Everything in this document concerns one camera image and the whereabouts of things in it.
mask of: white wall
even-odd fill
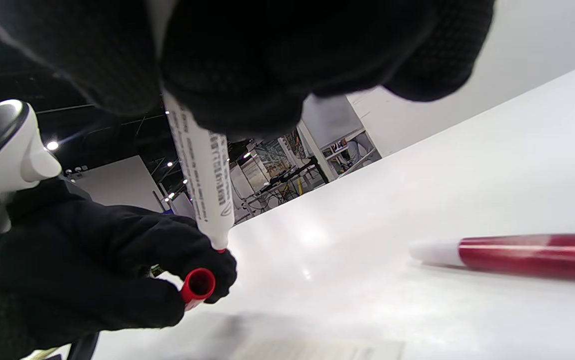
[[[575,0],[497,0],[473,76],[431,104],[384,89],[348,96],[381,155],[465,121],[575,69]]]
[[[139,156],[88,170],[76,185],[103,205],[134,205],[163,212],[152,191],[161,193]]]
[[[185,193],[176,194],[171,202],[174,204],[174,214],[196,219],[194,207]]]
[[[245,219],[249,216],[249,212],[244,210],[242,203],[244,198],[248,198],[252,194],[254,194],[254,190],[250,186],[250,183],[246,179],[246,175],[244,171],[241,169],[241,166],[230,165],[230,179],[232,180],[232,202],[234,204],[234,221],[237,223],[241,221],[241,219]]]

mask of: white marker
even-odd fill
[[[166,27],[177,0],[148,0],[150,26],[157,57],[161,56]],[[228,247],[228,232],[235,224],[228,162],[228,140],[224,135],[197,125],[187,107],[162,88],[163,103],[180,166],[187,182],[198,229],[217,251]]]

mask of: paper sheet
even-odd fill
[[[396,341],[318,341],[249,339],[231,360],[398,360],[404,344]]]

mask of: knit glove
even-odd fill
[[[383,85],[411,101],[470,78],[494,0],[179,0],[157,62],[144,1],[0,0],[0,37],[98,107],[137,116],[160,81],[198,124],[285,134],[306,96]]]
[[[48,180],[8,207],[12,227],[0,235],[0,360],[98,331],[176,325],[185,307],[176,287],[141,275],[155,264],[182,279],[210,269],[216,289],[206,303],[230,292],[235,258],[212,249],[193,220],[59,197],[63,189]]]

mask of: gloved hand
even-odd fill
[[[181,278],[210,269],[207,303],[237,278],[235,258],[214,251],[191,219],[99,205],[61,180],[17,196],[11,230],[0,235],[0,360],[102,330],[176,325],[185,304],[171,283],[142,276],[152,265]]]
[[[159,104],[162,77],[200,126],[263,137],[294,127],[309,94],[383,85],[411,101],[450,95],[470,78],[494,8],[494,0],[178,0],[157,63],[144,3],[0,0],[0,37],[114,114]]]

